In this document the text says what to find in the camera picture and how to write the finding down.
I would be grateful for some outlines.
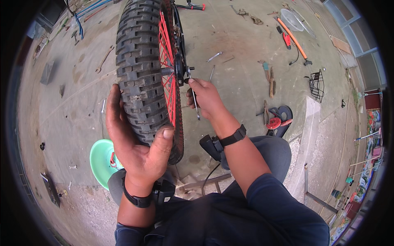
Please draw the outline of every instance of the orange pump hose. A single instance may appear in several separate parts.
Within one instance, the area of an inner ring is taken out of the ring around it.
[[[292,32],[290,32],[290,30],[287,28],[287,26],[282,22],[282,20],[280,18],[277,18],[277,21],[282,25],[282,27],[286,30],[286,32],[290,35],[290,37],[292,38],[292,40],[294,41],[294,43],[297,45],[299,51],[301,52],[301,55],[304,57],[304,59],[307,58],[307,56],[305,55],[305,52],[302,50],[301,46],[299,45],[299,43],[297,42],[296,38],[293,36]]]

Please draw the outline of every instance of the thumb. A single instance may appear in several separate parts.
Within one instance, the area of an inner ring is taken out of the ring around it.
[[[198,80],[190,78],[188,83],[189,83],[190,88],[193,89],[193,91],[196,93],[196,95],[201,95],[203,93],[204,87],[199,83]]]
[[[156,165],[166,165],[173,145],[174,128],[170,125],[162,126],[154,137],[149,150],[148,159]]]

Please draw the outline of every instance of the wooden board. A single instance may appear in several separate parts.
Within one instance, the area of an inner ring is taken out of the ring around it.
[[[349,46],[348,43],[346,43],[346,42],[344,42],[344,41],[342,41],[342,40],[340,40],[340,39],[338,39],[338,38],[336,38],[334,36],[330,36],[330,38],[331,38],[331,40],[333,42],[333,45],[335,47],[343,50],[346,53],[351,54],[350,46]]]

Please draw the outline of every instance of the black cable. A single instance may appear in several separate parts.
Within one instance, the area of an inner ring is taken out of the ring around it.
[[[220,162],[219,162],[219,164],[208,174],[208,176],[206,177],[206,179],[205,179],[205,181],[204,181],[204,183],[203,183],[203,186],[201,187],[201,193],[202,193],[203,196],[205,196],[204,186],[205,186],[206,181],[208,180],[209,176],[211,176],[211,174],[212,174],[219,166],[220,166]]]
[[[297,59],[296,59],[295,61],[290,62],[290,63],[289,63],[289,66],[291,66],[293,63],[295,63],[295,62],[298,60],[298,57],[299,57],[299,50],[298,50],[298,47],[296,47],[296,48],[297,48]]]

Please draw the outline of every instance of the plastic bowl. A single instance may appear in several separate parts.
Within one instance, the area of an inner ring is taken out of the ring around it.
[[[287,9],[281,9],[281,20],[290,31],[303,31],[304,27],[297,20],[292,12]]]
[[[113,160],[116,167],[111,167],[111,155],[114,152],[113,142],[109,139],[100,139],[95,142],[90,150],[90,167],[97,181],[108,190],[108,180],[114,172],[122,169],[123,166],[114,155]]]

